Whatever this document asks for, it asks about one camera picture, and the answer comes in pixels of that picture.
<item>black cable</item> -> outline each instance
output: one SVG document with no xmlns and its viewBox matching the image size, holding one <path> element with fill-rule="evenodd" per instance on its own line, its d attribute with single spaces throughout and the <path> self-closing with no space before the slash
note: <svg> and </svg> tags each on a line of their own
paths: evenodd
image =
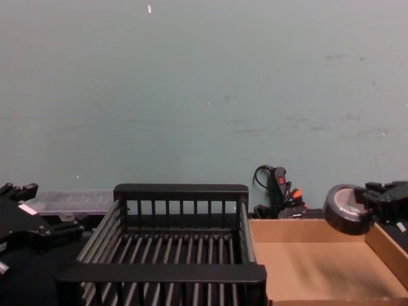
<svg viewBox="0 0 408 306">
<path fill-rule="evenodd" d="M 268 187 L 267 187 L 266 185 L 262 184 L 262 183 L 259 181 L 259 179 L 258 179 L 258 172 L 259 172 L 260 170 L 266 170 L 266 171 L 272 172 L 273 169 L 275 169 L 275 168 L 274 168 L 274 167 L 271 167 L 271 166 L 269 166 L 269 165 L 267 165 L 267 164 L 263 164 L 262 166 L 257 167 L 256 170 L 255 170 L 254 178 L 253 178 L 252 181 L 255 180 L 260 186 L 262 186 L 262 187 L 264 187 L 266 190 L 268 190 Z"/>
</svg>

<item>box flap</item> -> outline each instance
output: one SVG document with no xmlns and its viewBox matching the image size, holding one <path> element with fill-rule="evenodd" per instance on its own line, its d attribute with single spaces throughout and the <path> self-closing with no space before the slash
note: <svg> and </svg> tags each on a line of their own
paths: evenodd
<svg viewBox="0 0 408 306">
<path fill-rule="evenodd" d="M 366 242 L 408 290 L 408 254 L 378 224 L 369 231 Z"/>
</svg>

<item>black dish rack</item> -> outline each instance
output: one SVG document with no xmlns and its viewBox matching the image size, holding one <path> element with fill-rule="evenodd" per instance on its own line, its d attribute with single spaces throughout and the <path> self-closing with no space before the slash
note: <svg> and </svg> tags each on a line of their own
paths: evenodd
<svg viewBox="0 0 408 306">
<path fill-rule="evenodd" d="M 121 184 L 113 193 L 77 260 L 55 276 L 61 306 L 266 305 L 246 186 Z"/>
</svg>

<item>open cardboard box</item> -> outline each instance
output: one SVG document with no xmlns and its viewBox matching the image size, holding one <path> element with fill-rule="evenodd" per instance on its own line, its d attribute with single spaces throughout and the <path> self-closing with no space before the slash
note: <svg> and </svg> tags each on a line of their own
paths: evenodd
<svg viewBox="0 0 408 306">
<path fill-rule="evenodd" d="M 270 305 L 408 305 L 408 255 L 378 225 L 349 236 L 324 220 L 249 224 Z"/>
</svg>

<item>black tape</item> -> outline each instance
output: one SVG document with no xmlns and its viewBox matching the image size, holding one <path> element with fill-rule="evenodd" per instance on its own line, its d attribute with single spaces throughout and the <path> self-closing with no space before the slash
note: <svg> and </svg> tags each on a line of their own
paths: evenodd
<svg viewBox="0 0 408 306">
<path fill-rule="evenodd" d="M 323 207 L 323 215 L 327 222 L 336 230 L 349 235 L 362 235 L 367 233 L 373 223 L 372 214 L 363 212 L 360 214 L 342 210 L 335 203 L 335 195 L 342 189 L 352 189 L 357 203 L 362 203 L 362 188 L 356 185 L 337 185 L 330 189 Z"/>
</svg>

